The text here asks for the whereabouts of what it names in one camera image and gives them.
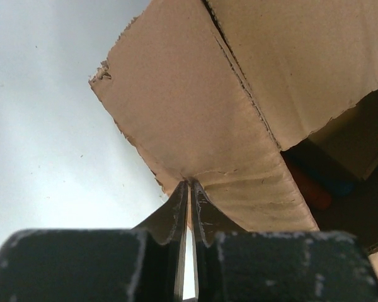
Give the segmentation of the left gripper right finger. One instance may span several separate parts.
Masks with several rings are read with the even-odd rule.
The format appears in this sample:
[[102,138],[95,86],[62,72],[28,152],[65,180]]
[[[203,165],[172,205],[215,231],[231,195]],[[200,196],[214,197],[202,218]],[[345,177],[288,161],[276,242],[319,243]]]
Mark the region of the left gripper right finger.
[[378,301],[378,277],[349,233],[250,232],[190,183],[199,301]]

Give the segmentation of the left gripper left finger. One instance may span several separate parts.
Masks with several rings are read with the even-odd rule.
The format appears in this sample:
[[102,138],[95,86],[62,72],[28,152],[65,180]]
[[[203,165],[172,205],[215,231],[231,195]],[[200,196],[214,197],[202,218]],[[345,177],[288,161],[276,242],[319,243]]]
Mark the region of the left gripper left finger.
[[188,183],[131,229],[24,229],[0,248],[0,301],[181,301]]

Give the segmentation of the brown cardboard express box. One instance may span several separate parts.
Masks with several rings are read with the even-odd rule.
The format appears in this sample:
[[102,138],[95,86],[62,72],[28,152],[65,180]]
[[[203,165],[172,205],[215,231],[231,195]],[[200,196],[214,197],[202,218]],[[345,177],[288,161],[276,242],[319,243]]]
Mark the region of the brown cardboard express box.
[[151,1],[89,83],[164,192],[316,231],[281,153],[378,89],[378,1]]

